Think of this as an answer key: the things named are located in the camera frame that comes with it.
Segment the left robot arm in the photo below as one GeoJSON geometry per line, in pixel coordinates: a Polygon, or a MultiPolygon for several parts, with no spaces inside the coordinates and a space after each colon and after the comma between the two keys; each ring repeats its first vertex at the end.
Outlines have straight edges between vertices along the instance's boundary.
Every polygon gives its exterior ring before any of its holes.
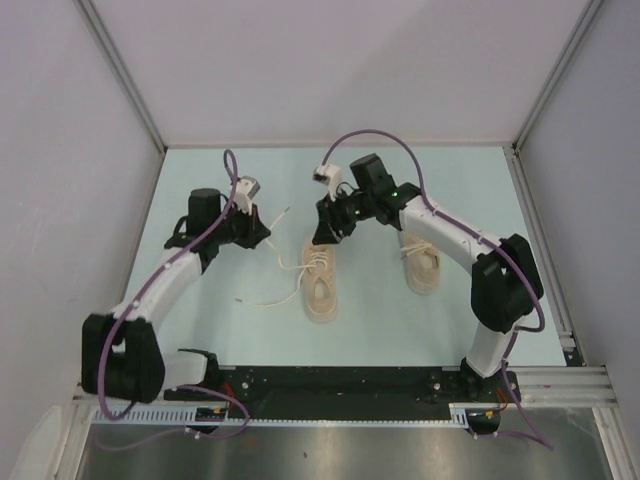
{"type": "Polygon", "coordinates": [[[107,314],[93,313],[82,326],[81,387],[89,394],[149,404],[185,386],[197,398],[214,397],[222,384],[215,354],[193,348],[161,350],[156,333],[186,289],[219,254],[234,244],[253,249],[271,232],[259,218],[253,198],[258,182],[243,177],[228,204],[212,188],[195,189],[188,211],[164,244],[151,283],[130,302],[107,314]]]}

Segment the white shoelace of sneaker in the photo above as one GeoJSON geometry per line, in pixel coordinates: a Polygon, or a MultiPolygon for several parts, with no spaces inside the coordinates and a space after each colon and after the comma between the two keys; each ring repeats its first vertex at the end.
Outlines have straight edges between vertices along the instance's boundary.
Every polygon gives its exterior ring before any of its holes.
{"type": "Polygon", "coordinates": [[[275,266],[266,273],[259,274],[258,284],[260,287],[266,287],[267,290],[260,293],[243,293],[234,300],[241,305],[253,308],[273,309],[301,296],[304,307],[301,282],[304,268],[302,251],[306,241],[303,241],[298,260],[287,262],[278,245],[273,240],[266,240],[266,248],[274,256],[275,266]]]}

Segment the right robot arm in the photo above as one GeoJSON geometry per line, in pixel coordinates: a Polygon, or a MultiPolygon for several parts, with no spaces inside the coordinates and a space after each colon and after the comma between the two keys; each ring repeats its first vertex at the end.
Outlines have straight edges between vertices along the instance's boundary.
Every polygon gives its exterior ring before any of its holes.
{"type": "Polygon", "coordinates": [[[544,290],[528,241],[514,234],[498,238],[482,234],[446,211],[425,203],[420,188],[398,185],[382,160],[370,154],[350,166],[357,187],[340,191],[342,175],[331,164],[318,166],[314,181],[327,194],[317,202],[315,245],[337,245],[358,222],[370,218],[400,233],[429,241],[471,277],[471,309],[479,325],[462,362],[463,393],[484,401],[497,389],[496,373],[506,363],[522,320],[539,310],[544,290]]]}

